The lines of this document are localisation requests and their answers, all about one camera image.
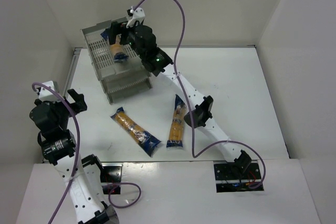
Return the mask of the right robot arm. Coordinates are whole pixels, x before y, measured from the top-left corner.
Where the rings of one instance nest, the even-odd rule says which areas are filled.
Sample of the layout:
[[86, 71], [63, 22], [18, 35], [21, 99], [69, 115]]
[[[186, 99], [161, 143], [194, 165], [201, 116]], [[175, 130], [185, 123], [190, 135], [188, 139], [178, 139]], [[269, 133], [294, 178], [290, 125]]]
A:
[[245, 174], [251, 164], [251, 157], [239, 147], [238, 142], [230, 140], [216, 123], [211, 113], [214, 99], [210, 95], [201, 94], [178, 71], [176, 62], [157, 46], [152, 29], [139, 22], [132, 27], [127, 22], [112, 22], [106, 33], [110, 45], [129, 45], [148, 72], [173, 85], [188, 108], [185, 123], [193, 131], [199, 130], [210, 139], [210, 147], [216, 146], [224, 159], [232, 162], [234, 174]]

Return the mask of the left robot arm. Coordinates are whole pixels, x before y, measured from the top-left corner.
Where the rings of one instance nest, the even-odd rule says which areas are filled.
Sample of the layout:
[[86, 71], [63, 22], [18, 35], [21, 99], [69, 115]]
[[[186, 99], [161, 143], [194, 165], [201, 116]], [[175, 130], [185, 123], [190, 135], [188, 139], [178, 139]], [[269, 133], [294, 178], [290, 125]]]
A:
[[[40, 84], [35, 91], [38, 99], [29, 117], [39, 129], [37, 142], [44, 159], [65, 183], [60, 202], [70, 196], [77, 223], [119, 223], [115, 209], [104, 199], [100, 182], [103, 167], [99, 159], [93, 154], [81, 158], [79, 153], [80, 130], [75, 119], [87, 110], [83, 94], [68, 90], [74, 100], [69, 103], [53, 86]], [[67, 128], [70, 118], [75, 120], [76, 135]]]

